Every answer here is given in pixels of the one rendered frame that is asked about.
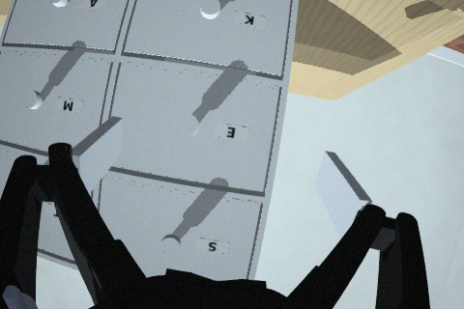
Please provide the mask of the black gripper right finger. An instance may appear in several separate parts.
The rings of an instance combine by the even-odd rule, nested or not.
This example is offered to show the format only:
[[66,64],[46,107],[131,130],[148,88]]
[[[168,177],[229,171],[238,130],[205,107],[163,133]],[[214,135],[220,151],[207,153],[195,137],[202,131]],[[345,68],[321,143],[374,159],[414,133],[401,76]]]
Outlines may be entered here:
[[333,309],[369,248],[380,250],[375,309],[430,309],[417,219],[406,212],[387,217],[371,205],[333,152],[324,152],[315,187],[342,239],[273,309]]

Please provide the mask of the grey drawer front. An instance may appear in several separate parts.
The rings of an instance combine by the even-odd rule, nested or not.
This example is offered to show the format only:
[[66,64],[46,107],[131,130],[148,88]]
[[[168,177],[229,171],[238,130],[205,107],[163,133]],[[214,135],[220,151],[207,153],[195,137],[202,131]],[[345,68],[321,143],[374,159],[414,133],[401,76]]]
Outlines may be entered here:
[[[0,199],[15,159],[19,156],[0,150]],[[42,204],[38,248],[74,260],[54,202],[43,202]]]
[[290,2],[137,0],[124,51],[130,57],[279,79]]
[[4,43],[115,55],[129,1],[16,0]]
[[73,148],[102,125],[112,66],[107,60],[1,51],[0,140],[45,152],[53,143]]
[[122,62],[111,112],[123,118],[122,154],[112,166],[263,192],[278,93],[263,83]]
[[146,277],[170,268],[247,279],[260,205],[106,176],[101,182],[101,218]]

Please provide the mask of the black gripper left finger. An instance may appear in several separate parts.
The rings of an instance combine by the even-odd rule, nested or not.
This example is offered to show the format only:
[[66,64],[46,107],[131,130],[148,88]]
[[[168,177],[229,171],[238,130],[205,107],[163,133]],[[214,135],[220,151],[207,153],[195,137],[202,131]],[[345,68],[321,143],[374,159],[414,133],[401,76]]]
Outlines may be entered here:
[[175,309],[112,237],[89,195],[122,154],[122,129],[123,118],[112,116],[73,148],[50,145],[49,165],[32,155],[14,161],[0,199],[0,309],[38,309],[43,202],[54,202],[94,305],[106,299],[111,309]]

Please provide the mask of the white chest of drawers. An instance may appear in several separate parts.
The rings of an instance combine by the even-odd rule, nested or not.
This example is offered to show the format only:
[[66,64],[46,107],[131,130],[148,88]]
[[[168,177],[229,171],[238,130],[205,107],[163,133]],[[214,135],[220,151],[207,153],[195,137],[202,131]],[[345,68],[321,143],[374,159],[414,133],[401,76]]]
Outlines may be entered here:
[[[105,176],[109,178],[119,179],[123,181],[133,182],[133,183],[142,183],[152,186],[174,189],[179,191],[185,191],[190,193],[215,196],[220,198],[248,201],[254,203],[261,203],[260,211],[258,215],[258,221],[256,226],[255,238],[251,253],[251,258],[248,266],[248,271],[246,279],[254,280],[255,274],[258,266],[259,256],[261,252],[263,237],[265,233],[267,217],[272,197],[272,191],[274,186],[275,174],[276,174],[276,165],[278,159],[278,152],[284,122],[286,101],[289,88],[290,72],[292,66],[293,58],[293,49],[296,33],[296,24],[297,24],[297,15],[298,15],[298,6],[299,0],[291,0],[290,2],[290,11],[289,11],[289,21],[287,27],[287,37],[285,44],[285,52],[282,66],[282,76],[276,80],[256,75],[250,75],[245,73],[239,73],[228,70],[217,70],[205,67],[198,67],[193,65],[165,62],[159,60],[143,59],[130,57],[124,50],[126,46],[126,41],[131,27],[131,20],[134,13],[135,5],[137,0],[130,0],[126,15],[124,18],[123,26],[121,29],[119,41],[116,48],[115,55],[110,54],[101,54],[101,53],[92,53],[92,52],[81,52],[81,51],[70,51],[70,50],[58,50],[58,49],[45,49],[45,48],[31,48],[31,47],[13,47],[4,43],[6,33],[9,27],[9,23],[15,8],[16,0],[12,1],[10,6],[3,31],[0,38],[0,54],[1,51],[7,52],[22,52],[22,53],[36,53],[36,54],[48,54],[48,55],[59,55],[59,56],[70,56],[70,57],[80,57],[80,58],[90,58],[90,59],[99,59],[112,61],[113,66],[110,74],[105,105],[103,109],[102,121],[101,124],[106,122],[111,118],[112,106],[119,76],[119,71],[121,63],[132,63],[139,65],[147,65],[154,67],[169,68],[175,70],[187,70],[200,73],[207,73],[212,75],[236,78],[246,81],[252,81],[257,83],[263,83],[279,87],[277,107],[275,113],[275,128],[268,164],[268,170],[266,173],[266,179],[264,184],[264,190],[254,191],[247,189],[240,189],[228,186],[221,186],[208,183],[198,183],[180,179],[174,179],[169,177],[163,177],[158,175],[146,174],[143,172],[132,171],[128,169],[112,167],[106,172]],[[49,163],[48,152],[43,152],[36,149],[31,149],[14,143],[6,142],[0,140],[0,150],[9,152],[16,155],[32,155],[37,160],[44,161]]]

